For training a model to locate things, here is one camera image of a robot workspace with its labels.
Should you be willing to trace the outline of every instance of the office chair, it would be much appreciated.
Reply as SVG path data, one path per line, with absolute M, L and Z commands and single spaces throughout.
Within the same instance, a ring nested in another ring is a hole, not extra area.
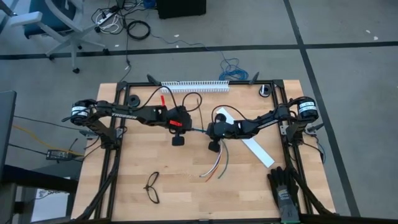
M 10 18 L 10 25 L 24 26 L 25 36 L 47 34 L 60 42 L 49 50 L 46 56 L 54 60 L 53 53 L 71 46 L 73 72 L 79 73 L 76 66 L 76 49 L 81 50 L 81 44 L 102 47 L 103 52 L 109 55 L 105 45 L 84 40 L 83 37 L 96 27 L 92 24 L 82 28 L 79 23 L 83 17 L 84 0 L 31 0 L 28 14 Z

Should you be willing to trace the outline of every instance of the black box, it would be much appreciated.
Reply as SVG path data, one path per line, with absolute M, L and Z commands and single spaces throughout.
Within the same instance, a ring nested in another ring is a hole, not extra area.
M 156 5 L 161 19 L 206 13 L 206 0 L 156 0 Z

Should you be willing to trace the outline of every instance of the chair wheel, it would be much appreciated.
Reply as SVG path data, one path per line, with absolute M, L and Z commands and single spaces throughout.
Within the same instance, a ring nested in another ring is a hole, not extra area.
M 108 49 L 103 49 L 102 52 L 103 52 L 105 55 L 111 55 L 111 52 L 109 52 Z

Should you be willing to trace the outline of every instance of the black floor stripe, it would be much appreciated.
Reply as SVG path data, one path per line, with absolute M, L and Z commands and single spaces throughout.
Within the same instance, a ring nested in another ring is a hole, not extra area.
M 323 123 L 325 124 L 326 133 L 329 138 L 329 143 L 330 143 L 331 151 L 333 153 L 333 158 L 335 159 L 337 171 L 338 171 L 338 174 L 339 174 L 339 177 L 341 180 L 341 184 L 343 186 L 345 197 L 347 199 L 348 208 L 351 212 L 351 216 L 360 217 L 360 213 L 359 213 L 359 209 L 356 204 L 356 201 L 355 201 L 353 189 L 349 182 L 347 171 L 344 166 L 343 158 L 341 156 L 340 149 L 337 144 L 335 132 L 333 130 L 333 127 L 331 126 L 330 118 L 326 111 L 326 106 L 323 101 L 321 91 L 320 91 L 318 83 L 317 83 L 317 79 L 313 72 L 310 59 L 309 59 L 307 51 L 305 49 L 303 39 L 300 35 L 299 27 L 295 20 L 292 6 L 290 5 L 289 0 L 284 0 L 284 3 L 285 3 L 286 10 L 287 10 L 287 14 L 289 15 L 290 23 L 293 27 L 294 36 L 295 36 L 297 44 L 300 48 L 300 53 L 303 58 L 303 62 L 304 62 L 304 66 L 305 66 L 305 69 L 308 74 L 308 78 L 310 79 L 310 83 L 311 83 L 313 92 L 315 94 L 315 99 L 317 100 L 317 103 L 318 103 L 319 112 L 322 116 Z
M 9 8 L 11 10 L 14 10 L 15 7 L 17 6 L 18 1 L 19 0 L 13 0 L 11 5 L 9 6 Z M 8 20 L 9 20 L 9 16 L 5 15 L 4 18 L 2 19 L 1 23 L 0 23 L 0 34 L 1 34 L 2 30 L 4 29 L 4 27 L 6 26 Z
M 217 47 L 185 47 L 178 49 L 143 49 L 128 50 L 128 55 L 147 55 L 147 54 L 172 54 L 172 53 L 193 53 L 193 52 L 218 52 L 218 51 L 238 51 L 238 50 L 298 50 L 298 49 L 344 49 L 358 47 L 392 47 L 398 46 L 398 41 L 390 42 L 365 42 L 365 43 L 342 43 L 342 44 L 277 44 L 277 45 L 234 45 Z M 110 56 L 125 55 L 125 50 L 110 51 Z M 55 53 L 54 58 L 70 57 L 70 53 Z M 109 56 L 102 51 L 78 52 L 77 57 L 99 57 Z M 47 58 L 45 54 L 19 54 L 19 55 L 0 55 L 0 60 L 20 60 L 20 59 L 41 59 Z

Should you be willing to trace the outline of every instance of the red tag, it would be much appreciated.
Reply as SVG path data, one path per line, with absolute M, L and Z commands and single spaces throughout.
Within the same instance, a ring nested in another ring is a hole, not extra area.
M 165 102 L 164 102 L 164 95 L 161 95 L 161 96 L 160 96 L 160 99 L 162 100 L 162 106 L 164 106 L 164 105 L 165 105 Z
M 171 121 L 170 120 L 170 124 L 174 125 L 174 126 L 182 127 L 182 123 L 179 123 L 179 122 L 176 122 L 176 121 Z

